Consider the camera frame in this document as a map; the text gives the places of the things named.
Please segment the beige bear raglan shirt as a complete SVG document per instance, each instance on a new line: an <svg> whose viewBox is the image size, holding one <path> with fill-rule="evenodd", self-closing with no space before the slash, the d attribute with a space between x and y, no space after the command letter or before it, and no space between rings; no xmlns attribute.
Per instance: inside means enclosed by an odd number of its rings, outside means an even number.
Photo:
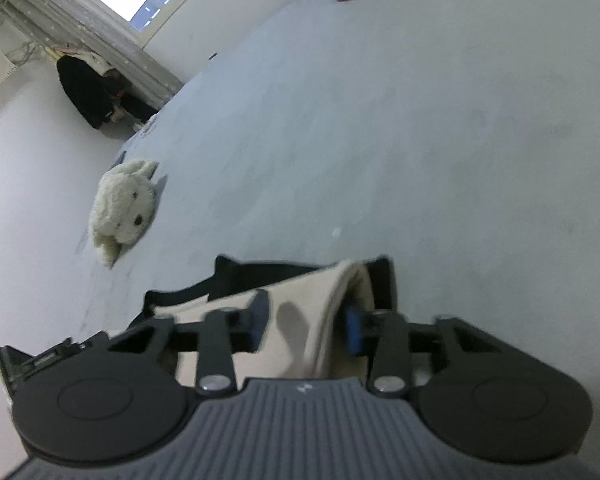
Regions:
<svg viewBox="0 0 600 480"><path fill-rule="evenodd" d="M240 384L248 377L362 378L367 361L347 350L344 310L396 308L396 278L387 256L316 266L219 255L210 278L173 292L146 292L131 324L154 316L197 322L215 309L244 308L259 289L268 293L270 320L259 350L234 357Z"/></svg>

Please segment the dark tablet on bed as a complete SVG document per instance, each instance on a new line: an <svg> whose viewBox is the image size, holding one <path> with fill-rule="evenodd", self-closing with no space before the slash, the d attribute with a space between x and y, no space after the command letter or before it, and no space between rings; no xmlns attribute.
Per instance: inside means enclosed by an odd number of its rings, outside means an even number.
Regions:
<svg viewBox="0 0 600 480"><path fill-rule="evenodd" d="M122 164L125 160L126 151L122 151L117 158L114 160L114 163L111 165L111 168L117 167Z"/></svg>

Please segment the grey bed sheet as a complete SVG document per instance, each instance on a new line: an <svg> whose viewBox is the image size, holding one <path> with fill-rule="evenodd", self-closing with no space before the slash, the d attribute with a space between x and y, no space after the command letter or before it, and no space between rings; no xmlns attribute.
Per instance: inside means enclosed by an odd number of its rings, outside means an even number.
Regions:
<svg viewBox="0 0 600 480"><path fill-rule="evenodd" d="M466 318L585 385L600 472L600 0L294 0L126 149L162 201L106 268L86 224L121 150L50 64L0 88L0 346L120 330L219 254L387 255L410 318ZM0 379L0 478L23 456Z"/></svg>

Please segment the dark jacket on rack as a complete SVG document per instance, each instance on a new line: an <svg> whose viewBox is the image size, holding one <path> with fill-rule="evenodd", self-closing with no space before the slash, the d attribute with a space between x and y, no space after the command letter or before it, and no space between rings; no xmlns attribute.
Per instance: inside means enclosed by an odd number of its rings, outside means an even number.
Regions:
<svg viewBox="0 0 600 480"><path fill-rule="evenodd" d="M87 62L71 55L62 56L56 62L56 70L67 98L96 130L110 122L120 122L126 115L146 124L158 113L133 92L116 70L114 76L104 76Z"/></svg>

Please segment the left grey curtain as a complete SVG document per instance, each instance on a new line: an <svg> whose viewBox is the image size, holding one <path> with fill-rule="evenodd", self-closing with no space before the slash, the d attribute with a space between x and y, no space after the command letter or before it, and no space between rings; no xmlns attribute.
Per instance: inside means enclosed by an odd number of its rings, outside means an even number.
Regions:
<svg viewBox="0 0 600 480"><path fill-rule="evenodd" d="M98 54L155 108L164 107L183 87L178 77L123 32L76 0L2 0L0 11L43 47Z"/></svg>

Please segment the white plush dog toy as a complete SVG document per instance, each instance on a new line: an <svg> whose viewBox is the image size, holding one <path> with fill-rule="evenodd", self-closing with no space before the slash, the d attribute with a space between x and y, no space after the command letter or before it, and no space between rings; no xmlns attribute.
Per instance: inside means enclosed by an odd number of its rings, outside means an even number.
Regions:
<svg viewBox="0 0 600 480"><path fill-rule="evenodd" d="M100 178L88 217L88 234L107 268L144 235L154 218L157 194L152 176L157 168L154 160L131 159Z"/></svg>

